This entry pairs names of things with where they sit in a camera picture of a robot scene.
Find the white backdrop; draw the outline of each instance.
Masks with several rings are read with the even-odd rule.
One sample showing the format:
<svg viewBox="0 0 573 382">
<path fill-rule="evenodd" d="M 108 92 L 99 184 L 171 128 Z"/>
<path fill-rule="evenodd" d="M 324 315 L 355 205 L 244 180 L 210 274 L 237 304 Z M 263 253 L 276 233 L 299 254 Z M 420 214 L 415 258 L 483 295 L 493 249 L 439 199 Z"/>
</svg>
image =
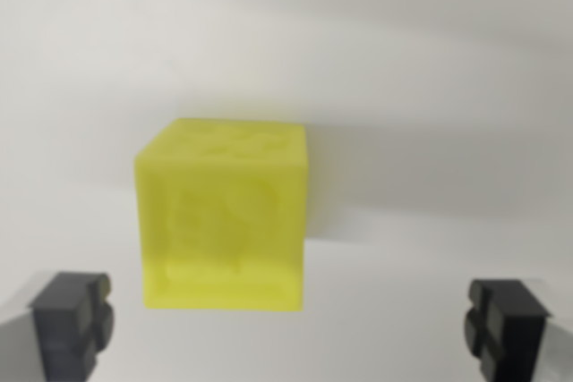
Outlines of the white backdrop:
<svg viewBox="0 0 573 382">
<path fill-rule="evenodd" d="M 482 380 L 476 276 L 573 275 L 573 0 L 0 0 L 0 298 L 106 270 L 104 381 Z M 132 159 L 308 124 L 305 309 L 145 310 Z"/>
</svg>

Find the yellow cube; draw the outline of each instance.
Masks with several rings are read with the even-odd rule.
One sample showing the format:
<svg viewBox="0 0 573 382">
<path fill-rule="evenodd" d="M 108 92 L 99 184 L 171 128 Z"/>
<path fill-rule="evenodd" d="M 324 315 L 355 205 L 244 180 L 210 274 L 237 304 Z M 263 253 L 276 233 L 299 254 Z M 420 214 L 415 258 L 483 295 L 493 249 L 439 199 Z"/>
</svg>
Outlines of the yellow cube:
<svg viewBox="0 0 573 382">
<path fill-rule="evenodd" d="M 301 309 L 307 172 L 302 125 L 171 123 L 135 159 L 145 304 Z"/>
</svg>

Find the black plastic block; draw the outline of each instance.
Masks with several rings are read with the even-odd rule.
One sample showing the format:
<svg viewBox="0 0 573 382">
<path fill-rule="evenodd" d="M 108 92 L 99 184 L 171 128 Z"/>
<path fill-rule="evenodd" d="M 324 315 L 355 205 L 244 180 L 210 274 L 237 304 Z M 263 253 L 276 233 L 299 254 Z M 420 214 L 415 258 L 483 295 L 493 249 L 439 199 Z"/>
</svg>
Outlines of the black plastic block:
<svg viewBox="0 0 573 382">
<path fill-rule="evenodd" d="M 87 380 L 113 332 L 110 291 L 107 275 L 63 272 L 30 304 L 47 381 Z"/>
<path fill-rule="evenodd" d="M 530 382 L 549 312 L 518 280 L 476 280 L 466 344 L 488 382 Z"/>
</svg>

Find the embossed design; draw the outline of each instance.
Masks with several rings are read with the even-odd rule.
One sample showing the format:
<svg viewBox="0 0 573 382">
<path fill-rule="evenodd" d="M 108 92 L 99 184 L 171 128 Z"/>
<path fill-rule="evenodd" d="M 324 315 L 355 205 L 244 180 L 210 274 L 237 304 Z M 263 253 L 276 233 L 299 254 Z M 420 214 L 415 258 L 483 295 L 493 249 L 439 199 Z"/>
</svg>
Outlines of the embossed design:
<svg viewBox="0 0 573 382">
<path fill-rule="evenodd" d="M 251 241 L 271 236 L 276 206 L 272 189 L 258 181 L 231 183 L 208 197 L 180 191 L 167 218 L 167 278 L 239 273 Z"/>
<path fill-rule="evenodd" d="M 289 141 L 290 136 L 284 132 L 247 131 L 228 124 L 204 124 L 182 134 L 172 151 L 200 157 L 260 159 L 273 157 L 288 147 Z"/>
</svg>

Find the cube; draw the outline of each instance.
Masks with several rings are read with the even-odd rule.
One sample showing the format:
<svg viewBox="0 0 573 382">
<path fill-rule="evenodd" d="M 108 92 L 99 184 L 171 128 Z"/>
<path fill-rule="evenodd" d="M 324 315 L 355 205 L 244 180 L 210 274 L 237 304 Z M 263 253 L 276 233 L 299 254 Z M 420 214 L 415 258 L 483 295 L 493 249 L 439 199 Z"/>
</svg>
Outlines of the cube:
<svg viewBox="0 0 573 382">
<path fill-rule="evenodd" d="M 301 309 L 307 172 L 301 125 L 171 123 L 135 159 L 146 306 Z"/>
</svg>

